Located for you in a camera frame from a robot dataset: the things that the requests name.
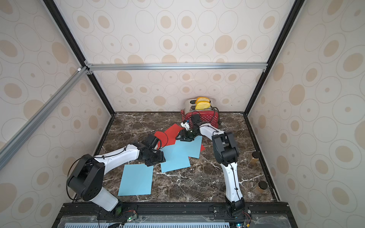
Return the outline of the light blue paper sheet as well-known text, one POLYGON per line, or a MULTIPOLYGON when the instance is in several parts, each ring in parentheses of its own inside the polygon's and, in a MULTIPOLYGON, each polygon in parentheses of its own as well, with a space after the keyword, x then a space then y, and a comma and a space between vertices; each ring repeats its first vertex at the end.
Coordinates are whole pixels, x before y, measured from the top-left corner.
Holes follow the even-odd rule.
POLYGON ((152 190, 153 166, 126 164, 123 169, 118 196, 150 195, 152 190))

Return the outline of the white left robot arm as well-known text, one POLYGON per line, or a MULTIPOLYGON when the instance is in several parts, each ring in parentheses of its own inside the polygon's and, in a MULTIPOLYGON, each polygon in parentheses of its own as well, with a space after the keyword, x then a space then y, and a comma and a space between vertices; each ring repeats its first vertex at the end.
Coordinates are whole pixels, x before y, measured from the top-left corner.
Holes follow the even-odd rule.
POLYGON ((83 201, 91 201, 105 211, 120 214, 122 204, 103 187, 104 175, 134 160, 141 160, 148 167, 166 161, 162 151, 139 142, 128 144, 104 155, 86 154, 77 161, 76 167, 67 178, 67 187, 80 196, 83 201))

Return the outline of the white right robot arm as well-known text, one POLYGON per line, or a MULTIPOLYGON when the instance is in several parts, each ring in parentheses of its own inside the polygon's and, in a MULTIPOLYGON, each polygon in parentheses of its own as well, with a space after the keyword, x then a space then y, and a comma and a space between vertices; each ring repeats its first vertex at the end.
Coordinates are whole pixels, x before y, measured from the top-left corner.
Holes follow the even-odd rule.
POLYGON ((175 139, 192 142, 198 136, 205 136, 212 141, 214 156, 224 175, 228 215, 237 217, 244 211, 245 201, 238 180, 239 150, 234 135, 219 130, 210 123, 198 123, 193 129, 182 129, 175 139))

